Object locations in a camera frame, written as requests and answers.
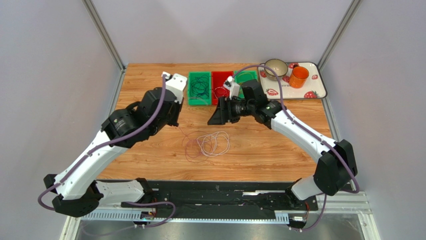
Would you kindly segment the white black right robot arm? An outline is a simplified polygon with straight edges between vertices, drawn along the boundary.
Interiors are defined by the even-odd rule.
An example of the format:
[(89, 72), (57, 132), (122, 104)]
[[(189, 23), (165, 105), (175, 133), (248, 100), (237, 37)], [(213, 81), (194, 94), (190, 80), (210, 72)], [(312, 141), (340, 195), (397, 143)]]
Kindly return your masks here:
[(336, 141), (303, 123), (277, 100), (269, 100), (257, 80), (241, 85), (243, 98), (220, 97), (207, 124), (237, 123), (241, 117), (252, 116), (267, 128), (280, 133), (297, 144), (316, 163), (313, 175), (296, 180), (285, 190), (289, 204), (319, 194), (334, 196), (358, 173), (353, 146), (347, 140)]

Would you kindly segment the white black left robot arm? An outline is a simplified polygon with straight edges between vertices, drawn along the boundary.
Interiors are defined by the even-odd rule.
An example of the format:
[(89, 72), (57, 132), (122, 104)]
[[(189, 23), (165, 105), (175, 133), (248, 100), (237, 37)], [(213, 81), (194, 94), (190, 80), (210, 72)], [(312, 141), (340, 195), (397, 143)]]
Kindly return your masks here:
[(152, 188), (144, 178), (105, 182), (98, 175), (136, 143), (148, 140), (164, 126), (178, 126), (183, 105), (183, 87), (165, 86), (148, 90), (142, 100), (115, 110), (101, 125), (94, 140), (66, 170), (44, 177), (45, 192), (55, 194), (47, 210), (82, 217), (97, 207), (150, 204)]

